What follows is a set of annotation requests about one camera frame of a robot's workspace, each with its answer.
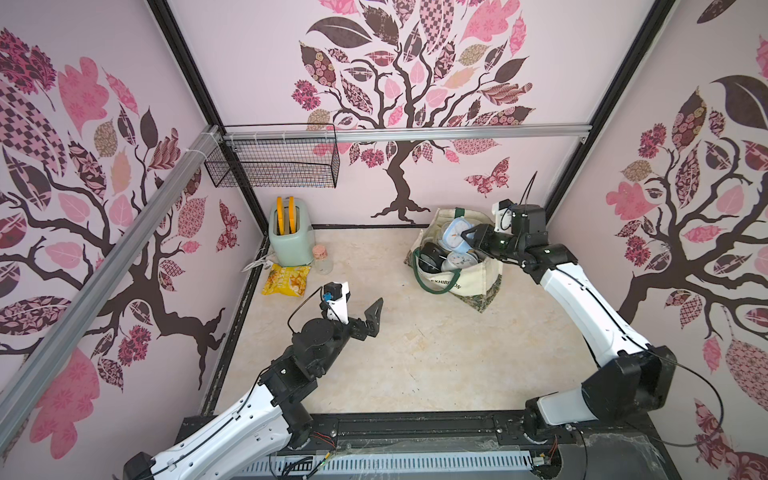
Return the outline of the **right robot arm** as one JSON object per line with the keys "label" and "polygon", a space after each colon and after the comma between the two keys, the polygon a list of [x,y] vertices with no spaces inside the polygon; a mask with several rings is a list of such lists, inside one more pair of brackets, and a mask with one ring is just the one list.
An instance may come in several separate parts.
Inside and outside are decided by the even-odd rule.
{"label": "right robot arm", "polygon": [[672,351],[635,331],[596,290],[572,252],[549,241],[543,208],[504,200],[493,213],[492,224],[465,231],[463,239],[487,257],[518,265],[552,296],[597,365],[579,387],[526,402],[528,435],[579,422],[615,424],[663,407],[676,369]]}

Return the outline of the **black twin bell clock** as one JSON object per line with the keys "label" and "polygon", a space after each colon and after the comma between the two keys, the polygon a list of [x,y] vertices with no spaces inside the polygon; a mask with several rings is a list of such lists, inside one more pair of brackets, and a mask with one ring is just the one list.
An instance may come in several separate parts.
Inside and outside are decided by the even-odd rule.
{"label": "black twin bell clock", "polygon": [[446,252],[432,241],[425,242],[417,254],[419,268],[428,274],[442,272],[442,265],[447,258]]}

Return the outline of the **canvas tote bag green handles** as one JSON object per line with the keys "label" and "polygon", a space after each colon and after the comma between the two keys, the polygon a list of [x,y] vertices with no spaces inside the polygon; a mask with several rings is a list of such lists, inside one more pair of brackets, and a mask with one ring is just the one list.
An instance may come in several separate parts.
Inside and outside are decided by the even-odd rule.
{"label": "canvas tote bag green handles", "polygon": [[479,313],[499,293],[503,266],[472,248],[462,234],[492,220],[463,208],[441,208],[421,230],[404,260],[420,288],[432,295],[451,294]]}

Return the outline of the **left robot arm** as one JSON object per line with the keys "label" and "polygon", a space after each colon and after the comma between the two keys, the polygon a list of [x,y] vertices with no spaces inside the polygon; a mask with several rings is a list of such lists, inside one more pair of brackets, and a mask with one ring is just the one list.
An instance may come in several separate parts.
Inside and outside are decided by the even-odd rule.
{"label": "left robot arm", "polygon": [[231,479],[249,464],[289,446],[304,446],[313,419],[302,401],[318,386],[351,339],[374,338],[384,301],[364,317],[338,319],[336,303],[323,300],[321,316],[307,321],[283,354],[257,376],[239,400],[195,433],[154,456],[128,460],[124,479]]}

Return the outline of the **light blue square clock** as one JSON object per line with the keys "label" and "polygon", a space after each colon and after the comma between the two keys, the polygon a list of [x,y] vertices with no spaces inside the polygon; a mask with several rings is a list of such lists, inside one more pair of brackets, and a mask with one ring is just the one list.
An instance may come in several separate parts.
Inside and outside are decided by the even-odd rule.
{"label": "light blue square clock", "polygon": [[439,245],[455,253],[468,253],[472,250],[470,243],[464,239],[463,233],[469,231],[469,236],[474,236],[473,228],[478,225],[477,222],[468,220],[465,217],[457,217],[442,227],[438,236]]}

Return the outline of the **large white twin bell clock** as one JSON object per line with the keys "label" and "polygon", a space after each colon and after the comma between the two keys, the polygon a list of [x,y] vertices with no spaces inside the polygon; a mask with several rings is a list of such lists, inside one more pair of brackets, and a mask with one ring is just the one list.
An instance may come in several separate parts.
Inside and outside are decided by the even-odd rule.
{"label": "large white twin bell clock", "polygon": [[479,258],[472,252],[450,252],[441,265],[442,272],[463,270],[480,263]]}

